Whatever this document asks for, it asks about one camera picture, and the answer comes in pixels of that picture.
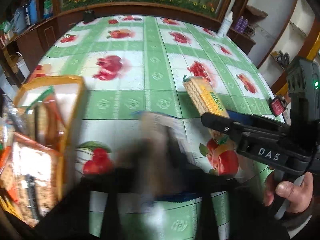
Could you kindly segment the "person's right hand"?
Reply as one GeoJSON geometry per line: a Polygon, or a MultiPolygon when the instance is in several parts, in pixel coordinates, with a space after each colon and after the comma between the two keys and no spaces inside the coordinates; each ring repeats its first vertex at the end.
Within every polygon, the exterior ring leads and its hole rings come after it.
{"type": "Polygon", "coordinates": [[[275,196],[285,198],[290,202],[287,212],[302,213],[310,205],[313,192],[313,176],[306,172],[304,180],[300,186],[289,181],[282,181],[278,185],[274,180],[272,172],[265,180],[264,205],[270,206],[275,196]]]}

